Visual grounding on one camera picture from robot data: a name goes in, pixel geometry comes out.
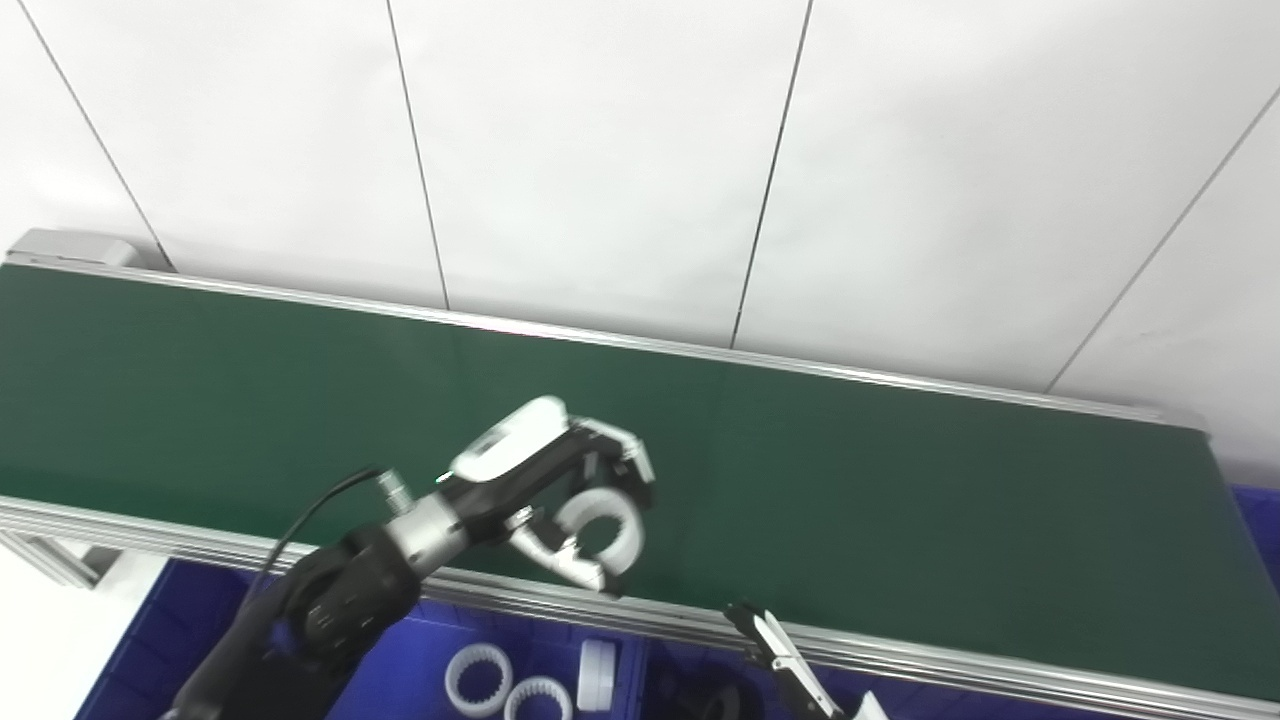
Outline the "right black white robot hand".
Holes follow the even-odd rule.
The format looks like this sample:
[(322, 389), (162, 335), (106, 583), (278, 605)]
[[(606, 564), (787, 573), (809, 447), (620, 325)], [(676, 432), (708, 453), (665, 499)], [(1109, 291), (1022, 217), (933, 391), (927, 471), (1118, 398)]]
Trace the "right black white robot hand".
[(772, 611), (742, 601), (728, 605), (722, 614), (749, 641), (744, 651), (748, 661), (772, 674), (792, 717), (887, 719), (888, 715), (869, 691), (863, 694), (852, 714), (845, 711), (820, 683)]

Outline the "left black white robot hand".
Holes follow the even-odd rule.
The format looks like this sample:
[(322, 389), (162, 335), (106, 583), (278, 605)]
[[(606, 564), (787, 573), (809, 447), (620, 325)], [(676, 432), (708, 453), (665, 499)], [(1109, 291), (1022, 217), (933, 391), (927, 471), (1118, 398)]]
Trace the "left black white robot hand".
[(471, 544), (506, 543), (573, 585), (621, 597), (655, 479), (636, 434), (541, 396), (465, 448), (435, 495)]

